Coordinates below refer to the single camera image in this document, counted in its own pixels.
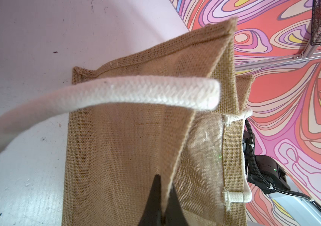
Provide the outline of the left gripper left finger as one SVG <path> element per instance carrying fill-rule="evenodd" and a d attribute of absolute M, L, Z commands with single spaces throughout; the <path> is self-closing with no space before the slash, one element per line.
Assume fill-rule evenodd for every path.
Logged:
<path fill-rule="evenodd" d="M 155 175 L 147 203 L 138 226 L 161 226 L 161 176 Z"/>

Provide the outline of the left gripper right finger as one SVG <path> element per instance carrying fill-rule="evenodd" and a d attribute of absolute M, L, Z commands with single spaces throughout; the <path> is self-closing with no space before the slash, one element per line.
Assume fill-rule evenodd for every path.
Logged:
<path fill-rule="evenodd" d="M 166 211 L 164 213 L 164 225 L 189 226 L 173 184 L 171 185 L 167 201 Z"/>

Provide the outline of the burlap tote bag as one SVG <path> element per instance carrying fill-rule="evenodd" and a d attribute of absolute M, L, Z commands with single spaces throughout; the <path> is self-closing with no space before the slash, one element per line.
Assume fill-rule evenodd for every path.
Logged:
<path fill-rule="evenodd" d="M 171 185 L 189 226 L 245 226 L 252 199 L 242 148 L 254 78 L 235 75 L 237 18 L 188 32 L 0 116 L 0 153 L 69 114 L 62 224 L 138 226 L 155 175 L 162 226 Z"/>

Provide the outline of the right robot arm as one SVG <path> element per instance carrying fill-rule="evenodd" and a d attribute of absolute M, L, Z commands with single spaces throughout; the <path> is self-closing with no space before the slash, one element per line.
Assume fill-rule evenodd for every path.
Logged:
<path fill-rule="evenodd" d="M 259 187 L 266 194 L 280 193 L 303 199 L 321 214 L 319 205 L 310 196 L 292 191 L 286 182 L 286 172 L 277 162 L 267 155 L 255 154 L 255 136 L 249 121 L 245 120 L 246 134 L 243 135 L 242 148 L 245 158 L 247 181 Z"/>

